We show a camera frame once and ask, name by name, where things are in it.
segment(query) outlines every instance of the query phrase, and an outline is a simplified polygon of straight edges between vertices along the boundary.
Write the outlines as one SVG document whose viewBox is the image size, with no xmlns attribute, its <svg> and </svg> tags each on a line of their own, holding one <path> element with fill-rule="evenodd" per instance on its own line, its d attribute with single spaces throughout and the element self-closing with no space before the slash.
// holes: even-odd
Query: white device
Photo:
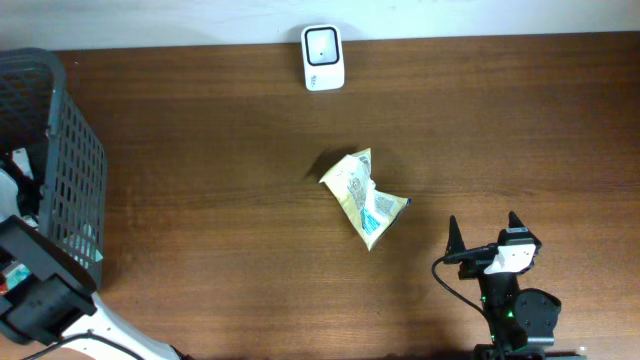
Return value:
<svg viewBox="0 0 640 360">
<path fill-rule="evenodd" d="M 302 61 L 307 89 L 338 89 L 344 85 L 344 56 L 340 30 L 334 25 L 313 25 L 302 30 Z"/>
</svg>

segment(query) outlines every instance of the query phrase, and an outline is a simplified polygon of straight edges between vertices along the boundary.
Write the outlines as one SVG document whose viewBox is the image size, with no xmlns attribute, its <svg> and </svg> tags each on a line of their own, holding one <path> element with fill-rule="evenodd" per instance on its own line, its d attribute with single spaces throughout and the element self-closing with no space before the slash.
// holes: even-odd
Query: gray mesh basket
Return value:
<svg viewBox="0 0 640 360">
<path fill-rule="evenodd" d="M 65 91 L 58 58 L 41 49 L 0 52 L 0 151 L 26 148 L 44 183 L 38 231 L 101 283 L 107 159 Z"/>
</svg>

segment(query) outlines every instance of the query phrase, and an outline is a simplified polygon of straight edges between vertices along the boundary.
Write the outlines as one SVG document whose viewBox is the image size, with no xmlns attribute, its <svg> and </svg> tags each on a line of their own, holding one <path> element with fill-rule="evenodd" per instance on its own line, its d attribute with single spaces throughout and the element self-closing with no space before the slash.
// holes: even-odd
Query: table surface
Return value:
<svg viewBox="0 0 640 360">
<path fill-rule="evenodd" d="M 544 245 L 521 287 L 563 302 L 554 349 L 637 357 L 640 34 L 344 53 L 344 88 L 323 93 L 295 44 L 58 53 L 109 159 L 104 301 L 198 359 L 470 350 L 487 326 L 430 266 L 450 215 L 480 246 L 515 210 Z M 317 184 L 369 147 L 378 188 L 413 199 L 371 252 Z"/>
</svg>

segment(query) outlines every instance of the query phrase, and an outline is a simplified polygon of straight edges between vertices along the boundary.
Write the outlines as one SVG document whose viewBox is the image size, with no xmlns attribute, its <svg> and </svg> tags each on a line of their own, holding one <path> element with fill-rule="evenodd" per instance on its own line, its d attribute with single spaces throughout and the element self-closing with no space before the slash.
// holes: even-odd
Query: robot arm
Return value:
<svg viewBox="0 0 640 360">
<path fill-rule="evenodd" d="M 19 344 L 56 343 L 29 359 L 58 347 L 94 359 L 190 359 L 112 312 L 79 263 L 15 216 L 0 224 L 0 271 L 0 332 Z"/>
</svg>

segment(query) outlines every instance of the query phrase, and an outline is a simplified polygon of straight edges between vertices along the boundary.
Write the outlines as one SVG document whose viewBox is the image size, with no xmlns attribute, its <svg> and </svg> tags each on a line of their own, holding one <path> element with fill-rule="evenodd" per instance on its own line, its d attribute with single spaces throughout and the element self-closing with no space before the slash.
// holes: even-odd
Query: black cable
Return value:
<svg viewBox="0 0 640 360">
<path fill-rule="evenodd" d="M 489 316 L 487 315 L 487 313 L 485 313 L 484 310 L 482 310 L 482 308 L 480 308 L 478 305 L 472 303 L 469 299 L 467 299 L 466 297 L 460 295 L 457 291 L 455 291 L 451 287 L 449 287 L 449 285 L 447 285 L 444 281 L 442 281 L 442 279 L 440 279 L 440 277 L 436 273 L 436 266 L 438 266 L 438 264 L 443 262 L 444 258 L 445 258 L 444 256 L 439 258 L 438 260 L 433 262 L 433 265 L 431 265 L 431 274 L 433 274 L 434 279 L 436 279 L 436 281 L 440 285 L 442 285 L 442 287 L 445 288 L 448 292 L 453 294 L 453 296 L 455 296 L 458 299 L 462 300 L 465 304 L 471 306 L 477 312 L 479 312 L 480 315 L 482 315 L 482 317 L 487 321 L 487 324 L 489 325 L 489 331 L 491 332 L 491 335 L 493 336 L 493 333 L 494 333 L 493 326 L 491 325 L 491 321 L 489 321 Z M 498 355 L 500 355 L 500 359 L 504 360 L 504 349 L 502 349 L 502 345 L 500 345 L 500 341 L 496 341 L 496 347 L 498 349 Z"/>
<path fill-rule="evenodd" d="M 48 348 L 46 348 L 46 349 L 44 349 L 44 350 L 42 350 L 40 352 L 37 352 L 37 353 L 35 353 L 33 355 L 30 355 L 30 356 L 27 356 L 26 358 L 24 358 L 22 360 L 39 359 L 39 358 L 41 358 L 41 357 L 43 357 L 43 356 L 45 356 L 45 355 L 47 355 L 47 354 L 49 354 L 49 353 L 51 353 L 51 352 L 53 352 L 55 350 L 58 350 L 59 348 L 65 346 L 65 345 L 67 345 L 69 343 L 72 343 L 72 342 L 74 342 L 76 340 L 80 340 L 80 339 L 96 340 L 96 341 L 99 341 L 99 342 L 101 342 L 103 344 L 109 345 L 114 349 L 120 350 L 123 353 L 131 356 L 132 358 L 134 358 L 136 360 L 144 360 L 142 358 L 142 356 L 134 353 L 133 351 L 127 349 L 126 347 L 124 347 L 122 345 L 119 345 L 119 344 L 116 344 L 111 340 L 105 339 L 102 336 L 98 336 L 98 335 L 92 334 L 90 332 L 88 332 L 86 334 L 80 334 L 80 335 L 74 335 L 74 336 L 68 337 L 68 338 L 66 338 L 66 339 L 64 339 L 64 340 L 62 340 L 62 341 L 60 341 L 60 342 L 58 342 L 58 343 L 56 343 L 54 345 L 49 346 Z"/>
</svg>

